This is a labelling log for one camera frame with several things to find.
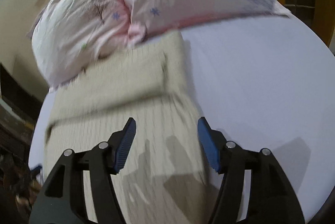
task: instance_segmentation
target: folded blanket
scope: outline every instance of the folded blanket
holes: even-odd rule
[[[47,131],[46,174],[66,148],[90,150],[133,117],[137,133],[128,160],[112,176],[126,222],[202,223],[199,114],[187,94],[184,59],[181,34],[172,32],[94,64],[60,88]],[[84,189],[88,217],[96,221],[87,173]]]

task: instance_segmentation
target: mattress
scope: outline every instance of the mattress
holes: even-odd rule
[[[189,48],[190,94],[200,114],[244,149],[272,150],[298,196],[306,222],[310,220],[334,187],[332,53],[294,16],[224,20],[181,33]],[[48,94],[44,101],[30,167],[43,162],[44,133],[54,97],[55,93]],[[210,179],[209,191],[215,197],[222,177],[211,172]],[[240,219],[246,216],[249,189],[250,173],[246,173]]]

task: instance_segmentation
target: blue gripper pad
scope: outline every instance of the blue gripper pad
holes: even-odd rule
[[[134,119],[129,119],[124,129],[124,136],[116,150],[114,170],[118,173],[124,168],[131,145],[135,138],[136,122]]]
[[[204,148],[209,165],[216,171],[221,170],[220,151],[227,142],[220,131],[212,130],[205,119],[198,120],[198,136]]]

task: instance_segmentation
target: bed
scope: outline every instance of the bed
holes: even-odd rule
[[[306,222],[311,220],[334,187],[334,56],[293,15],[222,20],[181,33],[189,46],[190,92],[201,114],[243,148],[272,150]],[[43,103],[31,145],[31,168],[43,163],[45,129],[56,93],[49,93]],[[248,177],[241,219],[246,216]],[[221,179],[210,174],[213,196]]]

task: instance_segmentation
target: cream towel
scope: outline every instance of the cream towel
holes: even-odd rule
[[[56,96],[45,147],[48,174],[61,153],[90,150],[127,119],[137,123],[125,168],[112,176],[128,224],[202,223],[205,171],[197,110],[187,94],[179,32],[91,66]],[[97,221],[89,175],[89,219]]]

